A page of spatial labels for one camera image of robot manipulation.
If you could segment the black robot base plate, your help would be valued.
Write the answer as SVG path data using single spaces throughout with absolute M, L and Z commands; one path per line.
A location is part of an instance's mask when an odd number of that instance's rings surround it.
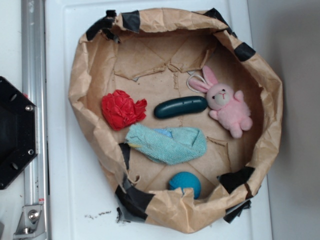
M 0 189 L 6 189 L 37 156 L 37 107 L 0 78 Z

